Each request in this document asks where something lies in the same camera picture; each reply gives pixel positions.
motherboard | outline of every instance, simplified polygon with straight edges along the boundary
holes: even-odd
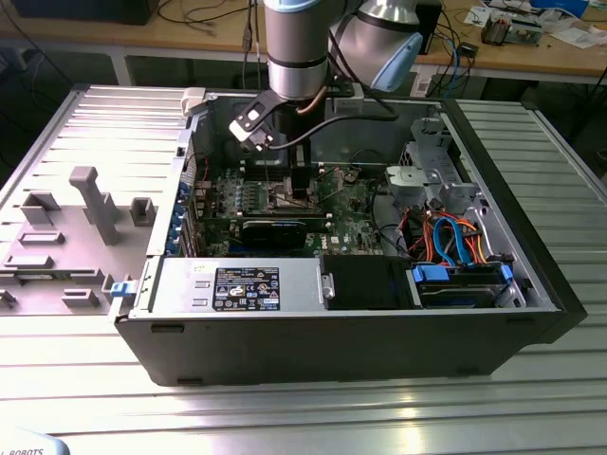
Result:
[[[320,173],[305,201],[289,196],[288,179],[275,175],[266,179],[264,173],[259,180],[248,178],[242,170],[226,169],[213,180],[197,182],[189,210],[197,232],[196,255],[383,254],[370,216],[375,180],[358,178],[356,169],[344,169]],[[251,240],[248,233],[254,231]]]

power supply label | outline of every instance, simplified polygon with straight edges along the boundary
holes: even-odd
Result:
[[[278,267],[217,268],[212,308],[215,311],[278,311]]]

electronic equipment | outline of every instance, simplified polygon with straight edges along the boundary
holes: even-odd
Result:
[[[581,17],[588,8],[588,0],[530,0],[533,8],[550,9],[560,8]]]
[[[376,112],[358,92],[325,115]],[[386,100],[397,121],[311,137],[298,197],[284,155],[229,130],[253,99],[70,93],[1,194],[0,313],[109,312],[164,386],[491,374],[585,317],[567,280],[603,270],[550,252],[599,245],[607,227],[576,240],[566,212],[607,195],[535,111]]]
[[[495,10],[491,12],[481,30],[481,39],[486,45],[500,46],[503,43],[511,43],[537,46],[542,34],[542,26],[536,18]]]
[[[434,30],[436,29],[436,24],[438,24],[442,8],[443,5],[440,0],[417,0],[415,14],[419,18],[418,31],[424,37],[424,41],[419,49],[421,55],[427,55],[430,50],[432,37],[434,36]]]
[[[22,17],[144,26],[156,11],[158,0],[12,0],[12,4]]]
[[[431,15],[427,3],[422,10]],[[308,136],[326,124],[325,95],[337,97],[340,73],[367,93],[394,91],[408,76],[424,37],[415,0],[266,0],[265,11],[270,89],[235,116],[230,130],[251,150],[279,147],[295,197],[304,200],[312,170]],[[284,145],[276,145],[278,136],[268,133],[272,118]],[[375,118],[394,121],[395,116]]]

metal case frame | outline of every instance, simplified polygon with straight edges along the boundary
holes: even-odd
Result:
[[[491,374],[523,347],[554,342],[585,318],[577,296],[455,101],[404,102],[425,103],[442,112],[510,241],[556,311],[155,315],[158,282],[171,259],[154,255],[141,277],[135,309],[119,315],[121,301],[115,300],[112,311],[120,335],[154,382],[173,386]],[[180,169],[179,164],[183,166],[182,157],[175,158],[172,169]],[[174,201],[175,192],[170,188],[164,197]],[[153,238],[157,229],[163,227],[155,227]]]

slotted metal surface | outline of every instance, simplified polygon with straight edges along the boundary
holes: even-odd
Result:
[[[31,191],[51,191],[62,206],[83,205],[68,182],[77,165],[97,168],[100,190],[110,192],[117,206],[130,206],[134,197],[157,204],[186,124],[182,94],[182,89],[107,86],[72,93],[46,142],[40,150],[32,148],[36,156],[0,209],[0,255],[25,220],[19,206]]]
[[[575,152],[551,134],[554,131],[541,114],[517,103],[459,105],[581,302],[607,301],[604,187]],[[516,120],[503,123],[505,112]],[[479,113],[484,115],[480,124]]]
[[[506,107],[518,123],[542,131],[516,114],[522,108]],[[482,121],[491,123],[487,116]],[[508,173],[537,169],[498,163]],[[578,173],[568,158],[558,163],[553,173]],[[560,230],[562,221],[580,233],[577,217],[591,214],[586,230],[603,226],[599,209],[567,213],[559,199],[528,199],[540,201],[525,209],[542,231]],[[583,200],[583,207],[601,207]],[[149,380],[104,317],[0,318],[0,412],[12,424],[62,437],[74,455],[604,454],[606,254],[580,249],[575,235],[571,242],[551,250],[590,317],[553,345],[525,349],[492,377],[167,389]]]

